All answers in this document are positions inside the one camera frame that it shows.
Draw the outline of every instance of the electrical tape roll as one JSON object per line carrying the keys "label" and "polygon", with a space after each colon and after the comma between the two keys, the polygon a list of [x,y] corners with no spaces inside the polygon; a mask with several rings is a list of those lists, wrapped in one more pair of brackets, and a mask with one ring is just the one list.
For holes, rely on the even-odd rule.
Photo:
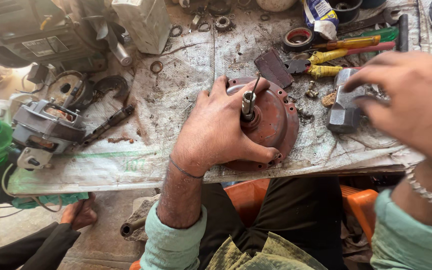
{"label": "electrical tape roll", "polygon": [[298,27],[289,30],[283,39],[283,49],[286,52],[303,52],[313,45],[313,41],[315,40],[315,33],[308,28]]}

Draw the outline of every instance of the pliers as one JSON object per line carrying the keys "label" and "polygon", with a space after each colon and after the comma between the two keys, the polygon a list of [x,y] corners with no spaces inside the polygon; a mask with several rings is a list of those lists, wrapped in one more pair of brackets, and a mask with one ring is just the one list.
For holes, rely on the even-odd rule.
{"label": "pliers", "polygon": [[331,77],[336,76],[340,70],[343,69],[342,66],[318,66],[316,64],[321,64],[329,60],[333,60],[345,55],[357,54],[363,52],[376,52],[376,51],[386,51],[394,48],[396,44],[394,41],[382,42],[376,46],[368,46],[362,48],[339,48],[331,50],[328,52],[315,51],[311,57],[308,59],[294,59],[286,60],[283,64],[286,66],[287,71],[290,74],[300,75],[309,74],[314,79],[320,77]]}

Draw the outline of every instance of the orange chair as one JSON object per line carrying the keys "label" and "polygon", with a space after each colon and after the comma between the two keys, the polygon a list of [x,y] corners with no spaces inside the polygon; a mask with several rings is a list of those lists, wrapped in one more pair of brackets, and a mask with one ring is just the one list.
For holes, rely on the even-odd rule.
{"label": "orange chair", "polygon": [[[250,227],[258,216],[269,186],[269,180],[269,178],[249,180],[224,188],[246,227]],[[375,232],[376,214],[374,208],[378,193],[372,189],[361,190],[345,185],[340,185],[340,187],[345,213],[356,217],[371,245],[371,237]],[[129,268],[129,270],[139,269],[141,269],[139,261],[135,261]]]}

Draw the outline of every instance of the green shirt sleeve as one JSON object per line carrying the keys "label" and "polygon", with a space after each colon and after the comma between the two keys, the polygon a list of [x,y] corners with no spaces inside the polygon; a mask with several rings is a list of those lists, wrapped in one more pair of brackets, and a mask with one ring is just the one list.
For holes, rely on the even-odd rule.
{"label": "green shirt sleeve", "polygon": [[195,270],[201,238],[205,234],[207,211],[201,205],[199,220],[188,229],[173,229],[161,223],[156,202],[149,210],[144,226],[148,241],[140,260],[143,270]]}
{"label": "green shirt sleeve", "polygon": [[375,205],[377,220],[371,265],[375,270],[432,270],[432,226],[415,220],[381,192]]}

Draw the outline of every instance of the workbench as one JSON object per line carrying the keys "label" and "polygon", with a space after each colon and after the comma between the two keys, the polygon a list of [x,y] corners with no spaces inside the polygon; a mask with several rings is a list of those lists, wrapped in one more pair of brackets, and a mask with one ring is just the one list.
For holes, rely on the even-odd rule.
{"label": "workbench", "polygon": [[[430,3],[430,0],[388,1],[377,9],[362,9],[359,19],[375,15],[385,7],[398,7],[401,13],[409,15],[409,50],[432,54]],[[261,21],[260,15],[265,13],[261,9],[233,7],[236,27],[226,33],[218,33],[213,27],[208,32],[190,32],[194,16],[184,14],[176,5],[168,6],[167,10],[173,25],[182,26],[182,35],[170,37],[161,55],[139,53],[126,38],[125,47],[133,56],[132,66],[122,67],[109,54],[108,70],[93,80],[121,75],[132,85],[129,96],[113,98],[111,93],[106,94],[83,113],[88,133],[127,104],[135,106],[133,116],[86,148],[69,147],[64,154],[54,155],[50,169],[16,169],[9,180],[9,192],[24,196],[160,187],[168,156],[195,105],[198,91],[211,89],[214,79],[223,74],[230,79],[254,77],[257,71],[254,59],[271,46],[279,50],[283,61],[289,59],[281,50],[282,37],[292,28],[305,26],[299,4],[296,9],[271,13],[269,21]],[[207,16],[205,21],[213,25],[214,18]],[[340,63],[361,66],[371,56],[374,54],[346,56]],[[150,71],[154,61],[163,63],[160,73]],[[285,89],[306,113],[299,119],[296,144],[282,163],[257,173],[241,173],[216,165],[206,173],[204,182],[342,172],[381,173],[398,171],[424,159],[375,130],[366,117],[361,117],[357,133],[335,135],[328,131],[325,127],[328,109],[321,105],[320,99],[304,95],[310,80],[309,75],[295,76],[295,82]],[[315,88],[326,93],[332,84],[333,78],[320,78]]]}

